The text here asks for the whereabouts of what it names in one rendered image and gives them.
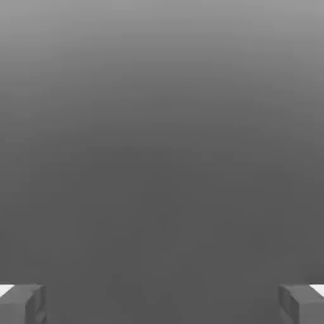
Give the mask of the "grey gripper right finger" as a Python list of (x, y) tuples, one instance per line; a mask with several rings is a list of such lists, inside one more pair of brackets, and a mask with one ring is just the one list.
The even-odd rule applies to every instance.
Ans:
[(324, 284), (279, 285), (282, 324), (324, 324)]

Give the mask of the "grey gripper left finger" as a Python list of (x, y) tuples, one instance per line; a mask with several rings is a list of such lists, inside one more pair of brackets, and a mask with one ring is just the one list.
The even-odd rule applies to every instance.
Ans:
[(0, 324), (47, 324), (46, 286), (0, 284)]

